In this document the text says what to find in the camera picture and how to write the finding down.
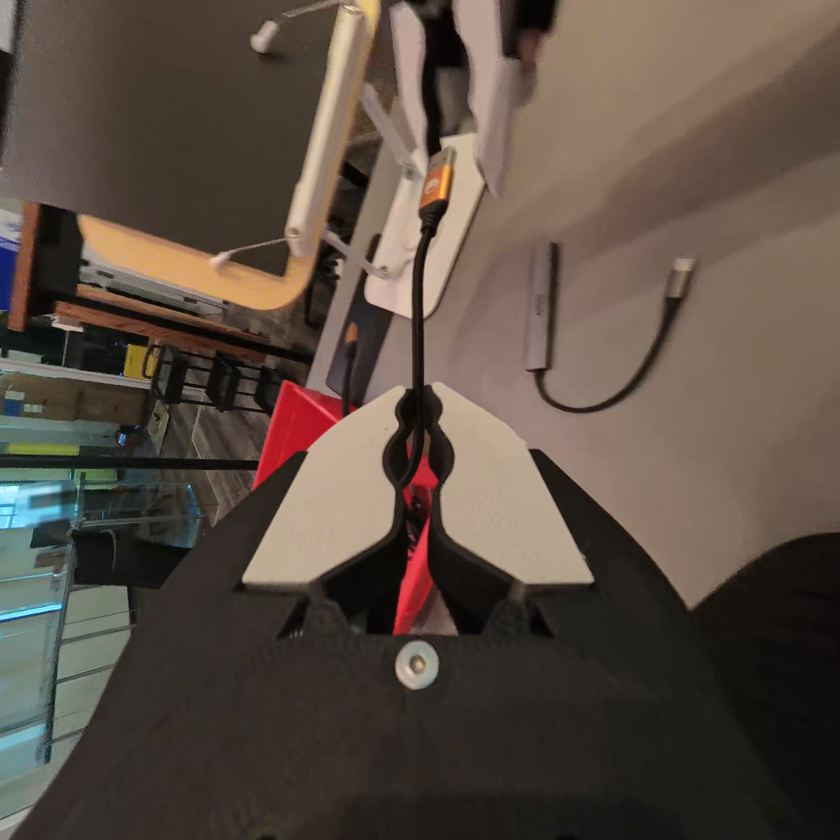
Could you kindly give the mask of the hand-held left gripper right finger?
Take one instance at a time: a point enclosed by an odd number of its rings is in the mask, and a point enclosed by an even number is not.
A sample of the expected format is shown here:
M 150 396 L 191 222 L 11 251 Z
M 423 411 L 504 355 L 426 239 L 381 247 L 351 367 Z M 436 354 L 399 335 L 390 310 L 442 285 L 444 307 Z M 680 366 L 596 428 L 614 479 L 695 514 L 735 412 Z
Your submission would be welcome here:
M 451 387 L 423 394 L 437 478 L 427 567 L 457 635 L 505 602 L 586 592 L 595 578 L 526 441 Z

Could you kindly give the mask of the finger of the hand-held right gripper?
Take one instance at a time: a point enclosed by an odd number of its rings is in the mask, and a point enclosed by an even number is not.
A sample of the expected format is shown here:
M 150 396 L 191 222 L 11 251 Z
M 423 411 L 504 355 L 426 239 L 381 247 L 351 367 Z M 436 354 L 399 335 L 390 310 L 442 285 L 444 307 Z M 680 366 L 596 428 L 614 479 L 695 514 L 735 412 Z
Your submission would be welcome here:
M 415 151 L 424 165 L 428 161 L 427 116 L 423 103 L 423 72 L 426 56 L 424 24 L 408 2 L 390 6 L 392 45 L 395 56 L 398 97 L 402 104 Z
M 533 93 L 533 72 L 519 54 L 520 2 L 459 1 L 458 35 L 465 45 L 474 156 L 488 192 L 500 197 L 511 159 L 513 124 Z

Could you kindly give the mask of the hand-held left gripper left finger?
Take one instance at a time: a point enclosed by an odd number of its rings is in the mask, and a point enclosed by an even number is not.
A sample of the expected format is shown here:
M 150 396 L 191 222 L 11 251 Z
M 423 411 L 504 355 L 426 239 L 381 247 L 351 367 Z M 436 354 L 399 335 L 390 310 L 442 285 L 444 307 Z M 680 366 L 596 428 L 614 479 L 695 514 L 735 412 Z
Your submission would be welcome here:
M 391 636 L 406 572 L 400 479 L 413 395 L 397 385 L 289 457 L 292 469 L 240 579 L 248 595 L 333 602 L 369 633 Z

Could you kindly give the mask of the red storage bin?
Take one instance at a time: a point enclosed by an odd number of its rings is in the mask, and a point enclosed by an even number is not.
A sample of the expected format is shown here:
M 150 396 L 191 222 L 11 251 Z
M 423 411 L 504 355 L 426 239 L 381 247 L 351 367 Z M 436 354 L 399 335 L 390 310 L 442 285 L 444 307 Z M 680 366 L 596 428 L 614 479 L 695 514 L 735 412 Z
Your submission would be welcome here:
M 337 397 L 289 382 L 283 384 L 269 421 L 252 490 L 262 485 L 291 456 L 308 450 L 342 418 L 343 409 Z M 406 546 L 402 561 L 397 565 L 402 579 L 397 590 L 370 609 L 372 632 L 383 627 L 393 635 L 458 634 L 427 566 L 427 531 L 437 483 L 424 455 L 412 483 L 403 492 Z

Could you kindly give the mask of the white adjustable stand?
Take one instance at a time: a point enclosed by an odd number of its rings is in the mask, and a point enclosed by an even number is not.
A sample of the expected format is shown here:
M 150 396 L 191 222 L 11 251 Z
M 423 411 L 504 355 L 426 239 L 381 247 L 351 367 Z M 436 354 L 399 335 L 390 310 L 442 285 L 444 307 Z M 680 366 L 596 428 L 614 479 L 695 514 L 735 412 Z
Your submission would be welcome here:
M 313 260 L 321 245 L 332 245 L 367 274 L 364 299 L 374 307 L 409 319 L 413 303 L 413 270 L 430 200 L 448 199 L 424 261 L 424 285 L 418 311 L 428 318 L 443 296 L 449 275 L 486 191 L 476 165 L 474 133 L 441 139 L 443 152 L 423 164 L 414 142 L 404 140 L 385 112 L 364 68 L 379 23 L 379 2 L 319 2 L 303 7 L 305 16 L 336 7 L 327 65 L 301 173 L 292 194 L 285 228 L 290 257 Z M 372 120 L 379 138 L 401 171 L 372 258 L 342 245 L 327 221 L 340 165 L 347 150 L 358 106 Z

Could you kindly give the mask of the black metal pole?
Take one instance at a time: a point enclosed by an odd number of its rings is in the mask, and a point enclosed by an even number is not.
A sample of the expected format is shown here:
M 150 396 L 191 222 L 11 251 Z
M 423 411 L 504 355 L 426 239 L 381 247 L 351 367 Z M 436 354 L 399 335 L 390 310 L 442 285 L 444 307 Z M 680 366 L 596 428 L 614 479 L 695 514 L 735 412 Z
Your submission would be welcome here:
M 2 469 L 200 469 L 257 471 L 256 459 L 144 458 L 94 455 L 2 455 Z

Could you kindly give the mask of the black quilted pad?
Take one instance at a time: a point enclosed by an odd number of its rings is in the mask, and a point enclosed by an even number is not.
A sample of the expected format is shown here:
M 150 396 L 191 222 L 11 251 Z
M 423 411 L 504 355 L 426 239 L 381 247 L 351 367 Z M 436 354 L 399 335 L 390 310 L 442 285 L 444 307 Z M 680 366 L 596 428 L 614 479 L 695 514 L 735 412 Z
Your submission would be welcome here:
M 693 610 L 729 702 L 811 838 L 839 838 L 839 534 L 785 542 Z

